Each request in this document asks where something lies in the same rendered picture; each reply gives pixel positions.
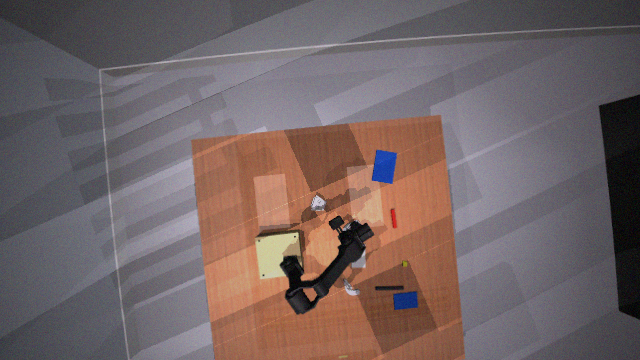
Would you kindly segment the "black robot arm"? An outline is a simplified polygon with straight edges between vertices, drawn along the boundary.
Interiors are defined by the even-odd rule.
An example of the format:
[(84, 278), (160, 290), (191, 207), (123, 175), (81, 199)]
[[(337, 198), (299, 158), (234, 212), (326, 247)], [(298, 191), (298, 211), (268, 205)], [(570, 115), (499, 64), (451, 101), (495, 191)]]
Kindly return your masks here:
[[(301, 281), (304, 270), (298, 263), (296, 255), (283, 257), (283, 262), (279, 266), (289, 279), (289, 289), (285, 292), (285, 299), (297, 315), (316, 307), (319, 300), (329, 293), (329, 289), (342, 272), (362, 257), (366, 249), (364, 242), (374, 236), (367, 223), (361, 225), (353, 221), (347, 232), (349, 231), (351, 233), (344, 235), (341, 238), (341, 245), (337, 247), (338, 256), (319, 277), (313, 280)], [(316, 298), (310, 302), (303, 288), (313, 288), (317, 293)]]

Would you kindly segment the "red rectangular bar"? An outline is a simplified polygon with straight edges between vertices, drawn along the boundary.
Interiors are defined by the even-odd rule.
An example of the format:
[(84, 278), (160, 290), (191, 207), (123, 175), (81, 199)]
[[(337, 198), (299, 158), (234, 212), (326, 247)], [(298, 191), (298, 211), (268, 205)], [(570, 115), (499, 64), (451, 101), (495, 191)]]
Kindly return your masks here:
[(391, 215), (392, 215), (392, 223), (393, 223), (393, 228), (397, 228), (397, 222), (396, 222), (396, 215), (395, 215), (395, 210), (391, 210)]

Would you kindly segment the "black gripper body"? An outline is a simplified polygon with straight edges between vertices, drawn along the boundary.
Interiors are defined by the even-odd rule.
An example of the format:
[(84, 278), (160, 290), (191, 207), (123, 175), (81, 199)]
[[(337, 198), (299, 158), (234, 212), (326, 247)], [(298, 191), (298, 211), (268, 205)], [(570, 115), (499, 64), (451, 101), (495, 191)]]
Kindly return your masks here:
[[(345, 223), (345, 222), (343, 221), (343, 219), (342, 219), (342, 218), (341, 218), (341, 216), (339, 216), (339, 215), (338, 215), (337, 217), (335, 217), (334, 219), (332, 219), (332, 220), (330, 220), (330, 221), (329, 221), (329, 225), (330, 225), (330, 227), (332, 228), (332, 230), (335, 230), (335, 229), (337, 230), (337, 232), (338, 232), (338, 234), (339, 234), (337, 237), (338, 237), (338, 239), (339, 239), (339, 241), (340, 241), (340, 242), (341, 242), (341, 238), (342, 238), (344, 235), (346, 235), (346, 234), (350, 234), (350, 233), (351, 233), (350, 231), (349, 231), (349, 232), (347, 232), (349, 229), (348, 229), (348, 230), (346, 230), (346, 231), (343, 231), (343, 230), (341, 229), (341, 227), (340, 227), (340, 226), (341, 226), (341, 225), (343, 225), (344, 223)], [(339, 230), (341, 231), (341, 233), (340, 233), (340, 231), (338, 230), (338, 228), (339, 228)]]

